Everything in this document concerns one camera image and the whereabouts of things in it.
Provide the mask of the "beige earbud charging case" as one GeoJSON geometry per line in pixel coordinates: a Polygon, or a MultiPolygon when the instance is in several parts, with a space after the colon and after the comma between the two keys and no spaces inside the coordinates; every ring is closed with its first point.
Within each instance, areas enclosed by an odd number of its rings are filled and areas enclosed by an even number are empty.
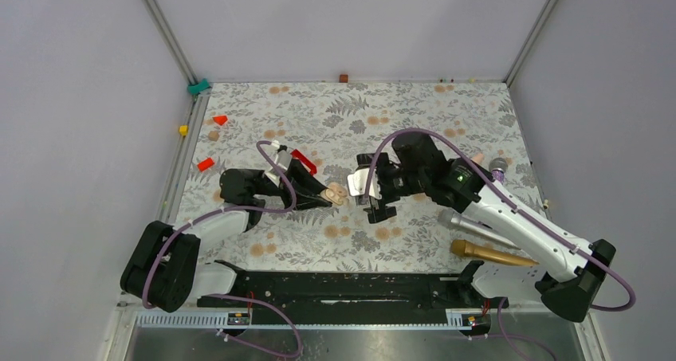
{"type": "Polygon", "coordinates": [[[348,190],[337,182],[329,183],[320,196],[336,206],[345,206],[349,203],[348,190]]]}

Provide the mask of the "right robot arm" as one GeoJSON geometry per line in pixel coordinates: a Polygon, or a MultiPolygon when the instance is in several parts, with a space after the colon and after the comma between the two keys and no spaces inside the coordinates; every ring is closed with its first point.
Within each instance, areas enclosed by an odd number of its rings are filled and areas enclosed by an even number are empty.
{"type": "Polygon", "coordinates": [[[347,177],[349,194],[364,206],[371,224],[396,215],[394,202],[425,194],[464,218],[484,223],[534,260],[534,265],[471,261],[458,283],[459,300],[476,307],[486,298],[541,302],[560,318],[581,322],[609,273],[616,249],[560,228],[510,194],[486,169],[465,155],[448,159],[438,134],[404,129],[388,136],[397,161],[380,145],[359,154],[347,177]]]}

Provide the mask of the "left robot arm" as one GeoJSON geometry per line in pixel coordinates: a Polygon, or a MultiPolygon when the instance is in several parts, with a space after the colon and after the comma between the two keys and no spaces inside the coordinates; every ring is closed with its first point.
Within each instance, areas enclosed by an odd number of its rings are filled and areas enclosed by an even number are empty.
{"type": "Polygon", "coordinates": [[[223,205],[193,221],[185,230],[161,221],[150,222],[120,277],[120,288],[165,312],[186,302],[217,294],[229,306],[242,303],[245,281],[225,261],[204,265],[198,259],[220,241],[253,229],[263,214],[271,213],[265,197],[279,197],[287,210],[339,206],[348,195],[338,183],[316,180],[299,159],[267,171],[227,169],[219,180],[223,205]]]}

